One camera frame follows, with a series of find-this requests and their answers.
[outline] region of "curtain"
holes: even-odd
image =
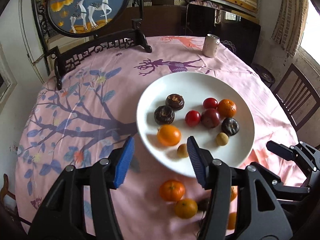
[[[302,39],[308,14],[308,0],[282,0],[272,38],[294,57]]]

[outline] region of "embroidered deer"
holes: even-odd
[[[94,11],[101,11],[102,10],[104,14],[102,14],[100,16],[101,17],[105,17],[106,18],[106,24],[108,24],[107,15],[112,12],[112,9],[108,4],[109,4],[108,0],[102,0],[101,3],[91,3],[88,6],[89,21],[90,21],[90,24],[91,24],[92,28],[98,27],[98,25],[95,23],[95,21],[92,18],[92,15],[93,15]]]
[[[175,73],[175,72],[188,71],[187,67],[202,68],[202,66],[198,67],[198,66],[190,65],[191,63],[197,62],[199,60],[201,60],[201,59],[197,59],[194,61],[188,61],[188,62],[177,62],[177,61],[163,61],[163,59],[158,59],[156,61],[151,62],[150,59],[147,59],[147,60],[144,60],[143,62],[140,63],[143,65],[137,66],[135,68],[138,68],[140,70],[146,70],[146,69],[151,68],[151,70],[147,73],[141,73],[141,72],[139,73],[139,75],[143,75],[143,76],[148,75],[148,74],[152,73],[153,71],[155,71],[156,67],[164,66],[164,65],[168,66],[172,73]]]
[[[70,20],[71,20],[71,28],[72,28],[72,30],[73,30],[73,33],[77,33],[77,32],[76,32],[76,29],[75,29],[75,27],[74,27],[74,24],[75,24],[76,20],[79,20],[79,19],[82,19],[82,21],[83,21],[83,28],[84,28],[85,30],[88,29],[88,28],[87,28],[87,23],[86,23],[86,20],[85,20],[86,17],[87,17],[87,11],[86,11],[85,7],[83,6],[83,1],[84,1],[84,0],[81,0],[80,2],[77,2],[77,5],[76,5],[77,8],[78,8],[78,7],[80,8],[80,13],[78,13],[78,12],[75,11],[75,13],[72,14],[71,17],[70,17]]]

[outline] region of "wooden chair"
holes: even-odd
[[[3,174],[3,187],[0,190],[0,202],[4,204],[4,196],[8,195],[9,197],[16,200],[16,196],[9,191],[9,178],[7,174]]]
[[[4,206],[4,197],[6,195],[14,200],[16,199],[16,196],[9,191],[8,175],[4,174],[3,179],[3,187],[0,190],[0,238],[2,236],[7,236],[8,239],[27,240],[28,236],[21,225],[21,221],[26,222],[28,225],[31,224],[19,217],[17,209],[13,212]]]
[[[290,90],[288,96],[285,98],[285,100],[282,100],[277,93],[279,92],[280,88],[283,86],[283,84],[289,77],[290,73],[292,72],[294,72],[298,76],[298,78],[295,84],[293,85],[292,89]],[[273,94],[275,95],[282,109],[288,116],[296,132],[310,119],[311,116],[313,116],[313,114],[320,107],[320,96],[318,95],[317,91],[314,89],[314,87],[311,85],[311,83],[308,81],[305,75],[302,74],[302,72],[294,64],[290,65],[289,69],[285,73],[279,85],[273,91]],[[299,123],[296,123],[292,115],[303,106],[303,104],[309,99],[311,95],[315,99],[316,104]]]

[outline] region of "white deer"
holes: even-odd
[[[86,11],[86,9],[85,9],[85,7],[83,6],[83,1],[84,0],[81,0],[80,2],[77,2],[77,8],[78,7],[80,7],[80,13],[78,13],[78,12],[75,12],[74,14],[72,14],[71,15],[71,17],[70,17],[70,20],[71,20],[71,28],[72,28],[72,30],[73,30],[73,33],[77,33],[76,32],[76,29],[75,29],[75,27],[74,27],[74,24],[75,24],[75,22],[76,22],[76,20],[79,20],[79,19],[82,19],[82,21],[83,21],[83,28],[85,29],[85,30],[87,30],[88,28],[87,28],[87,23],[86,23],[86,17],[87,17],[87,11]]]
[[[108,0],[102,0],[101,3],[91,3],[88,6],[89,21],[90,21],[90,24],[91,24],[92,28],[98,27],[98,25],[95,23],[95,21],[92,18],[92,15],[93,15],[94,11],[101,11],[102,10],[104,12],[104,14],[102,14],[100,16],[101,17],[105,17],[106,18],[106,24],[108,24],[107,15],[112,12],[112,9],[110,8],[110,6],[108,4],[109,4]]]

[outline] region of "orange deer print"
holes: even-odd
[[[202,45],[194,44],[195,37],[181,37],[181,36],[164,36],[160,38],[161,41],[170,42],[172,40],[179,40],[187,48],[202,49]]]

